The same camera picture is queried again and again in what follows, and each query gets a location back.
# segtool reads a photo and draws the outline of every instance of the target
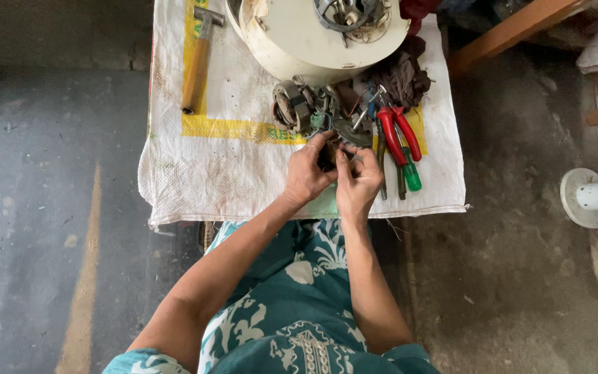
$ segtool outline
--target green-handled screwdriver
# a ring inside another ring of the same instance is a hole
[[[407,164],[403,166],[405,169],[405,180],[407,186],[410,187],[410,191],[419,191],[421,189],[421,179],[419,179],[419,173],[414,163],[412,163],[411,152],[409,147],[401,147],[401,151],[407,159]]]

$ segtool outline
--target yellow printed border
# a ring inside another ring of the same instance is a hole
[[[202,21],[193,18],[193,7],[208,7],[209,0],[185,0],[184,17],[184,46],[183,46],[183,83],[186,84],[188,66],[191,65],[191,58],[195,50],[195,40],[200,34]],[[207,88],[204,86],[201,94],[198,114],[187,116],[181,115],[181,135],[198,136],[203,138],[222,138],[249,140],[253,142],[264,142],[270,144],[304,144],[306,140],[301,135],[292,135],[287,131],[279,130],[270,123],[241,121],[241,120],[216,120],[207,118]],[[405,115],[415,132],[421,154],[428,154],[426,139],[424,137],[423,115],[421,106],[413,108]],[[378,137],[373,139],[373,149],[376,149]]]

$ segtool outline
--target pliers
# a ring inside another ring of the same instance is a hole
[[[407,145],[410,148],[412,159],[415,162],[419,162],[421,160],[419,142],[417,141],[415,132],[412,131],[410,124],[407,123],[407,119],[405,119],[405,116],[403,115],[403,106],[394,105],[392,109],[390,106],[384,105],[383,102],[382,107],[380,107],[378,114],[375,116],[382,121],[382,127],[387,138],[387,146],[389,147],[391,156],[393,156],[396,164],[404,166],[407,164],[407,160],[405,159],[405,155],[401,149],[402,145],[396,136],[394,123],[396,123],[403,132],[405,140],[407,140]]]

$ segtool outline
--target dark red cloth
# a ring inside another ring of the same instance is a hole
[[[421,29],[421,20],[432,12],[442,0],[401,0],[401,18],[410,19],[407,36],[416,35]]]

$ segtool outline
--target metal hammer head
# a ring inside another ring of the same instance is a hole
[[[216,26],[223,27],[225,24],[224,15],[201,7],[193,7],[193,17],[204,21],[206,15],[211,15],[211,23]]]

